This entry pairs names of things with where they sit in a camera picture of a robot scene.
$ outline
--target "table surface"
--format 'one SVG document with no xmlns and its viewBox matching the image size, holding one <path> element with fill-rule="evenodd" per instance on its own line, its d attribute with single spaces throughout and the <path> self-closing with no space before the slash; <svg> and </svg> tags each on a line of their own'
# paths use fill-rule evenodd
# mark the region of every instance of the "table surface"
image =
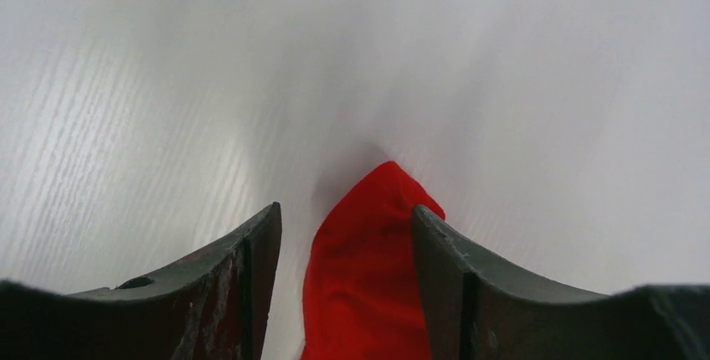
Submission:
<svg viewBox="0 0 710 360">
<path fill-rule="evenodd" d="M 115 286 L 272 201 L 264 359 L 394 159 L 467 237 L 611 292 L 709 282 L 708 0 L 0 0 L 0 277 Z"/>
</svg>

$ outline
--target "red cloth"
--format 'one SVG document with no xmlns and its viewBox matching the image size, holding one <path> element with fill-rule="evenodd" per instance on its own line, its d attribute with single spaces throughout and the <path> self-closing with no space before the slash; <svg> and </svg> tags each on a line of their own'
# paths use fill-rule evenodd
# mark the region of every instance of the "red cloth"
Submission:
<svg viewBox="0 0 710 360">
<path fill-rule="evenodd" d="M 410 219 L 444 211 L 394 162 L 360 181 L 313 240 L 301 360 L 429 360 Z"/>
</svg>

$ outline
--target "red fabric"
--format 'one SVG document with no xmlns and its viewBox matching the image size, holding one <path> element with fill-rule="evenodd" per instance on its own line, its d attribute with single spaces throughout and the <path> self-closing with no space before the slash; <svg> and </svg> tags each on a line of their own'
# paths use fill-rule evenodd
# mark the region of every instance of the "red fabric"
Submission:
<svg viewBox="0 0 710 360">
<path fill-rule="evenodd" d="M 394 162 L 380 165 L 335 208 L 313 240 L 303 285 L 301 360 L 429 360 L 410 218 L 444 211 Z"/>
</svg>

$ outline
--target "white wood grain surface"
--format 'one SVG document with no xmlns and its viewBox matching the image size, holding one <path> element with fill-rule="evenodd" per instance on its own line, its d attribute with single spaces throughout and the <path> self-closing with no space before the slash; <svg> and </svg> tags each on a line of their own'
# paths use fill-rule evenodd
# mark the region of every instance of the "white wood grain surface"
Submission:
<svg viewBox="0 0 710 360">
<path fill-rule="evenodd" d="M 114 286 L 271 201 L 265 360 L 312 235 L 399 161 L 501 255 L 710 281 L 710 0 L 0 0 L 0 277 Z"/>
</svg>

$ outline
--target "screw hole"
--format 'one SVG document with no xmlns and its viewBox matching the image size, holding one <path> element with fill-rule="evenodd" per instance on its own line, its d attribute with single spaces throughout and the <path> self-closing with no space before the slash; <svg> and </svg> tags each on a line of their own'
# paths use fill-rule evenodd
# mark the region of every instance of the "screw hole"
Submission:
<svg viewBox="0 0 710 360">
<path fill-rule="evenodd" d="M 137 278 L 133 278 L 125 283 L 123 285 L 120 285 L 116 287 L 116 289 L 135 289 L 137 287 L 143 287 L 143 286 L 148 286 L 154 282 L 153 279 L 147 277 L 147 276 L 138 276 Z"/>
</svg>

